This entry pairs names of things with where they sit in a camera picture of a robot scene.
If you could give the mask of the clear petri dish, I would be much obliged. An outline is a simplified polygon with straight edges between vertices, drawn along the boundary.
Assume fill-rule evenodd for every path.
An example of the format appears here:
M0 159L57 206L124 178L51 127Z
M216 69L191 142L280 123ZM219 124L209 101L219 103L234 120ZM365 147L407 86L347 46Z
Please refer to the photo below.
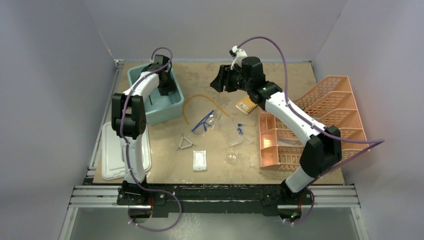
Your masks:
M234 148L228 148L226 154L226 162L234 165L239 160L239 152Z

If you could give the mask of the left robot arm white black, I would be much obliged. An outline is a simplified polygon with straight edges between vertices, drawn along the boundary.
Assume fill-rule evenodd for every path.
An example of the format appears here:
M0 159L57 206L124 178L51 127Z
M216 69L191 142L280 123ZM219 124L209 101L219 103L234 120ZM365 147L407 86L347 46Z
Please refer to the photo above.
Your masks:
M119 195L138 205L146 203L150 196L142 154L142 138L147 127L145 100L154 89L167 89L171 85L171 63L170 57L155 55L128 90L111 98L111 125L119 137L125 167Z

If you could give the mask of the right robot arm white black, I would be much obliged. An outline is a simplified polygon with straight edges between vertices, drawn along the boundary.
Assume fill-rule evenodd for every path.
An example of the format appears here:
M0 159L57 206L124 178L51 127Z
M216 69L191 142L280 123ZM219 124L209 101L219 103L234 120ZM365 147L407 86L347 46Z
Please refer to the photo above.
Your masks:
M281 87L266 79L258 57L245 57L235 68L221 65L210 87L219 93L245 91L253 103L282 121L302 143L300 166L281 183L284 202L294 203L300 191L342 159L340 130L316 121L289 100Z

